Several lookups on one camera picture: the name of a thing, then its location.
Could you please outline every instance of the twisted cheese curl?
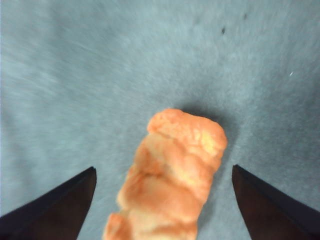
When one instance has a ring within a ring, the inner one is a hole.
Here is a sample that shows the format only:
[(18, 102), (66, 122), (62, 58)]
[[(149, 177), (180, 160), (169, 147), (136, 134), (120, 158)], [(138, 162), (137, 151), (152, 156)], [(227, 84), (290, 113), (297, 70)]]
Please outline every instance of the twisted cheese curl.
[(222, 127), (168, 108), (150, 120), (103, 240), (195, 240), (197, 220), (227, 147)]

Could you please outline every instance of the gray-blue fabric surface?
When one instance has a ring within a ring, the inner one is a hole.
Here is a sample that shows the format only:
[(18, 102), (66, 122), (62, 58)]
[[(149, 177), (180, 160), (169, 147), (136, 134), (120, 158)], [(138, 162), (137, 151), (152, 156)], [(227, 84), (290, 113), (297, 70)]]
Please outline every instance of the gray-blue fabric surface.
[(100, 239), (153, 114), (229, 140), (199, 240), (247, 240), (239, 164), (320, 210), (320, 1), (1, 1), (1, 215), (89, 166)]

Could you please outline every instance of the felt surface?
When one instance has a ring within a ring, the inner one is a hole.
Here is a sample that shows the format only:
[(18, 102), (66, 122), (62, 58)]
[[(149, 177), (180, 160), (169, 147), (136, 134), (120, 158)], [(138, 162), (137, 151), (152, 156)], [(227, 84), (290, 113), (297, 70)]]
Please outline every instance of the felt surface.
[(320, 210), (317, 0), (1, 1), (1, 215), (89, 166), (100, 239), (153, 114), (229, 140), (199, 240), (247, 240), (232, 165)]

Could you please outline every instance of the orange snack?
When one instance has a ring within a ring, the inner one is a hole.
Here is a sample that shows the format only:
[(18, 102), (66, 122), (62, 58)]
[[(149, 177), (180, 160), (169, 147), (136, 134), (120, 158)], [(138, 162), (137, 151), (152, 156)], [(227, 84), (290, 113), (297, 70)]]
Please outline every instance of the orange snack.
[(103, 240), (195, 240), (197, 220), (227, 147), (222, 127), (205, 117), (165, 109), (150, 120), (149, 134), (117, 196)]

